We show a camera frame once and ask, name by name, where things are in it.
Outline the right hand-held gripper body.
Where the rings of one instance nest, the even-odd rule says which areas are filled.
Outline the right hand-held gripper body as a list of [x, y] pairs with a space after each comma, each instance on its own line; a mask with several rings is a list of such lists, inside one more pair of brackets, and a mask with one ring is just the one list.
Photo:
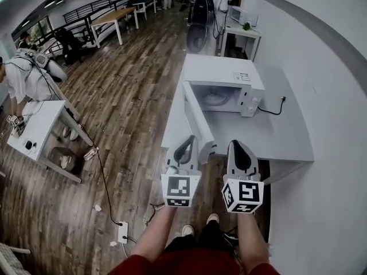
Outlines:
[[223, 180], [221, 192], [227, 212], [254, 213], [263, 204], [263, 182], [228, 174], [223, 176]]

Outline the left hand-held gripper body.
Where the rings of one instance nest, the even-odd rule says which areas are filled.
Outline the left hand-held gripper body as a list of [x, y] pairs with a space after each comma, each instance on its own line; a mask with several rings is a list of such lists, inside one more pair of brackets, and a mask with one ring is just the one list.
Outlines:
[[191, 207], [201, 172], [168, 166], [161, 175], [162, 195], [167, 207]]

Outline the white microwave door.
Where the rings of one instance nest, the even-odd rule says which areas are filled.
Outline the white microwave door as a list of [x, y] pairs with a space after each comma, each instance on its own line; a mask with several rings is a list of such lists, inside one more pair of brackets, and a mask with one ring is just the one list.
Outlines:
[[213, 147], [214, 137], [190, 83], [188, 81], [184, 81], [182, 89], [185, 101], [184, 106], [186, 118], [192, 135], [194, 135], [198, 141], [198, 161], [201, 164], [206, 164], [208, 162], [209, 155], [215, 152], [215, 148]]

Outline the person's right forearm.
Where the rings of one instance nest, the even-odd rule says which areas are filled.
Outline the person's right forearm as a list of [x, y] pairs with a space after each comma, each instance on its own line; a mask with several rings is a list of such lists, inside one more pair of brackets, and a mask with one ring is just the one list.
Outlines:
[[269, 263], [268, 245], [255, 217], [252, 214], [238, 214], [237, 227], [240, 257], [246, 272], [249, 273], [260, 264]]

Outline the person's left forearm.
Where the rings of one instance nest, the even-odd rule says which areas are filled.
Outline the person's left forearm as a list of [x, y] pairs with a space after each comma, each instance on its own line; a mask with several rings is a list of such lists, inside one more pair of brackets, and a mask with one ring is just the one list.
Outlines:
[[157, 211], [138, 239], [132, 255], [154, 262], [165, 249], [176, 211], [176, 207], [166, 206]]

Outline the glass microwave turntable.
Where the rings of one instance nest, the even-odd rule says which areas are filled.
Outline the glass microwave turntable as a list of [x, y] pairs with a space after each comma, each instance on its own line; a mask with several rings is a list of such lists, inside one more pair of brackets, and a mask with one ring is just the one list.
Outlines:
[[210, 87], [202, 95], [202, 102], [207, 106], [217, 107], [226, 104], [230, 97], [231, 94], [228, 90]]

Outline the white microwave oven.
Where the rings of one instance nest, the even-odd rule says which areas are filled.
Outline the white microwave oven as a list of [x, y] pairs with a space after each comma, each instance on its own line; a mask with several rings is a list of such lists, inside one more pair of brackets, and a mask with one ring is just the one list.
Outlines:
[[[250, 81], [237, 81], [235, 73], [248, 73]], [[197, 101], [203, 111], [236, 112], [242, 117], [252, 117], [262, 98], [265, 87], [250, 60], [229, 57], [215, 57], [188, 54], [183, 68], [183, 81], [188, 81], [193, 89]], [[231, 94], [229, 101], [222, 106], [207, 106], [202, 102], [202, 95], [210, 87], [228, 90]], [[247, 108], [254, 107], [253, 112]]]
[[248, 23], [250, 27], [256, 27], [259, 16], [246, 12], [238, 6], [231, 6], [230, 17], [241, 25]]

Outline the person's black trousers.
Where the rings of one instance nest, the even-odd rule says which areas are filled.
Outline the person's black trousers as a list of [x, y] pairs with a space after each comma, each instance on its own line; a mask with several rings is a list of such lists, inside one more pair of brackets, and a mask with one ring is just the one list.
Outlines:
[[174, 238], [171, 243], [164, 249], [164, 253], [178, 252], [188, 249], [212, 249], [224, 251], [232, 258], [234, 257], [233, 247], [224, 238], [223, 232], [220, 230], [220, 224], [215, 221], [209, 221], [202, 229], [199, 239], [196, 240], [193, 234], [193, 228], [185, 225], [191, 232]]

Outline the white power strip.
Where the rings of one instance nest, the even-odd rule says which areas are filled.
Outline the white power strip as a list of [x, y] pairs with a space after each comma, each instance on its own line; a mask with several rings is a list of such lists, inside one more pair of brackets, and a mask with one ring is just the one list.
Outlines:
[[128, 243], [128, 223], [123, 221], [119, 222], [118, 226], [118, 242], [122, 244]]

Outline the person's red shirt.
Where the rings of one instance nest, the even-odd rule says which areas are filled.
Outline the person's red shirt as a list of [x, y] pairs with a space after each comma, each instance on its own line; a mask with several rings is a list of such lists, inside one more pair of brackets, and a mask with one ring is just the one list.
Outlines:
[[[246, 275], [280, 275], [269, 263], [268, 251], [240, 248]], [[138, 245], [131, 257], [108, 275], [239, 275], [237, 263], [223, 251], [214, 249], [186, 249], [163, 253], [153, 245]]]

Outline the clear plastic bottle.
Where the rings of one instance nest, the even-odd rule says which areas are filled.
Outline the clear plastic bottle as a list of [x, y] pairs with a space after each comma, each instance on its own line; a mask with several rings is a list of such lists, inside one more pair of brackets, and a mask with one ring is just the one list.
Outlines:
[[88, 161], [90, 159], [92, 159], [95, 155], [97, 155], [99, 151], [98, 147], [92, 148], [90, 149], [85, 155], [84, 155], [84, 160]]

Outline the brown cardboard box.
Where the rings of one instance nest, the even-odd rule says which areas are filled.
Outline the brown cardboard box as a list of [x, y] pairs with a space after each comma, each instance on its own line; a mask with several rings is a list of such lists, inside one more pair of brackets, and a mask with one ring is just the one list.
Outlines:
[[53, 147], [49, 154], [49, 159], [63, 170], [72, 174], [79, 174], [82, 169], [82, 159], [70, 148]]

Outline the white table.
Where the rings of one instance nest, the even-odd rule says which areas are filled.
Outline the white table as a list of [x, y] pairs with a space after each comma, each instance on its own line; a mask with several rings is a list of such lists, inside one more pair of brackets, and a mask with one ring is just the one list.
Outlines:
[[46, 54], [50, 59], [56, 59], [62, 54], [63, 46], [54, 37], [38, 47], [38, 52]]
[[[75, 129], [79, 136], [89, 145], [93, 142], [90, 137], [83, 131], [73, 115], [66, 108], [66, 101], [40, 101], [29, 102], [25, 105], [23, 114], [26, 121], [26, 127], [20, 137], [14, 137], [11, 133], [7, 144], [18, 152], [22, 153], [32, 161], [38, 163], [42, 168], [51, 168], [55, 172], [73, 180], [76, 183], [81, 183], [81, 179], [76, 175], [63, 170], [58, 165], [54, 164], [48, 157], [45, 151], [45, 145], [57, 121], [62, 121], [72, 129]], [[25, 143], [31, 140], [37, 143], [36, 148], [27, 151]]]
[[224, 27], [223, 27], [223, 33], [222, 33], [222, 39], [221, 39], [221, 48], [220, 48], [220, 56], [225, 56], [225, 48], [227, 44], [227, 36], [228, 34], [234, 34], [238, 36], [242, 36], [245, 38], [253, 38], [255, 41], [253, 43], [253, 47], [251, 52], [248, 55], [248, 59], [253, 61], [255, 59], [257, 47], [261, 38], [261, 34], [257, 32], [256, 30], [250, 29], [250, 30], [244, 30], [243, 26], [236, 22], [233, 19], [226, 20]]

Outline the black backpack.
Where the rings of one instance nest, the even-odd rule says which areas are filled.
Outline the black backpack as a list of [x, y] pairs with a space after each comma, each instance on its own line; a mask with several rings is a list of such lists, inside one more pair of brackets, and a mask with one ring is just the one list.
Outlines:
[[213, 0], [196, 0], [192, 8], [186, 44], [191, 53], [199, 53], [208, 46], [214, 27]]

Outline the wooden top table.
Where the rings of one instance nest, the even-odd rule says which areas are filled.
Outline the wooden top table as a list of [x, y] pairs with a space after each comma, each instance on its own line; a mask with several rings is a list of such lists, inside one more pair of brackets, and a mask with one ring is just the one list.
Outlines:
[[98, 48], [100, 48], [100, 41], [99, 41], [99, 38], [98, 38], [97, 33], [96, 33], [96, 27], [107, 24], [107, 23], [113, 23], [115, 25], [115, 29], [116, 29], [116, 33], [117, 33], [117, 36], [118, 36], [119, 44], [123, 45], [122, 36], [121, 36], [121, 33], [120, 33], [120, 28], [119, 28], [118, 21], [122, 18], [126, 18], [129, 14], [134, 15], [135, 28], [136, 28], [136, 30], [139, 30], [139, 22], [138, 22], [137, 11], [136, 11], [135, 7], [128, 7], [128, 8], [124, 8], [124, 9], [120, 9], [120, 10], [113, 10], [113, 11], [107, 13], [106, 15], [98, 18], [95, 22], [93, 22], [91, 24], [91, 30], [92, 30], [92, 33], [93, 33], [93, 36], [94, 36], [94, 40], [96, 42], [96, 46]]

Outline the black metal railing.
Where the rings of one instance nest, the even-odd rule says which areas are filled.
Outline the black metal railing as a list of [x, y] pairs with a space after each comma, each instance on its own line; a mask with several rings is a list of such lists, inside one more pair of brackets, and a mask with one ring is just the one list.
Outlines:
[[[83, 47], [94, 47], [95, 40], [91, 30], [91, 24], [98, 18], [106, 15], [113, 10], [124, 9], [127, 6], [133, 6], [135, 0], [97, 0], [74, 9], [63, 15], [65, 23], [57, 28], [52, 28], [52, 32], [42, 41], [36, 43], [36, 47], [42, 46], [45, 42], [51, 38], [55, 38], [55, 33], [60, 28], [70, 30], [73, 35], [81, 41]], [[142, 17], [142, 21], [145, 22], [143, 14], [138, 13]]]

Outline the checkered cushion chair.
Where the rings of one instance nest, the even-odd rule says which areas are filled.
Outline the checkered cushion chair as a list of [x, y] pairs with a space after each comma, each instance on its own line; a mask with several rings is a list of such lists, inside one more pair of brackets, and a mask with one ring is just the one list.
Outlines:
[[0, 243], [0, 269], [4, 275], [31, 275], [20, 263], [15, 253], [31, 254], [29, 249], [7, 246]]

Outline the glass window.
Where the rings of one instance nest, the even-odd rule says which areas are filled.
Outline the glass window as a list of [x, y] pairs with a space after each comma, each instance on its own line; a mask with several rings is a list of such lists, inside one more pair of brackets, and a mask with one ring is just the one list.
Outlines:
[[31, 37], [31, 42], [38, 43], [42, 42], [52, 30], [49, 17], [45, 16], [28, 28], [27, 33]]

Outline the white frame bench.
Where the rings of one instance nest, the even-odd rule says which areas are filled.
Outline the white frame bench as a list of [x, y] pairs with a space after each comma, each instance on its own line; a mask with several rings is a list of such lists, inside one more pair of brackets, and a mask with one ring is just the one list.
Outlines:
[[157, 13], [157, 1], [156, 0], [135, 0], [133, 5], [136, 7], [136, 12], [143, 14], [143, 18], [147, 21], [147, 8], [153, 7], [154, 14]]

